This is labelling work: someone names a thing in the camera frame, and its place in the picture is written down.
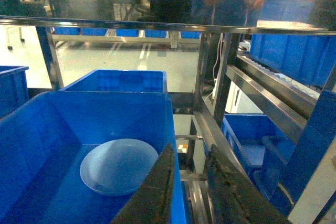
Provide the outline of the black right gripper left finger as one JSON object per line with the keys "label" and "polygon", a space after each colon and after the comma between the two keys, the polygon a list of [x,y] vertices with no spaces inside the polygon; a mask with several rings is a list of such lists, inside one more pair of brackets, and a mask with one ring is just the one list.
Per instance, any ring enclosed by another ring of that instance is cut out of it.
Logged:
{"label": "black right gripper left finger", "polygon": [[168,143],[145,180],[111,223],[169,223],[174,188],[175,154]]}

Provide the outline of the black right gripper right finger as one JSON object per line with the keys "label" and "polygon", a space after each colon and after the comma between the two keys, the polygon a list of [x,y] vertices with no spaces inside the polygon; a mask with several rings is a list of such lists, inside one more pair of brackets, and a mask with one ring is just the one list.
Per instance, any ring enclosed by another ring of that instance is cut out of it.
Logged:
{"label": "black right gripper right finger", "polygon": [[290,223],[216,145],[206,159],[215,223]]}

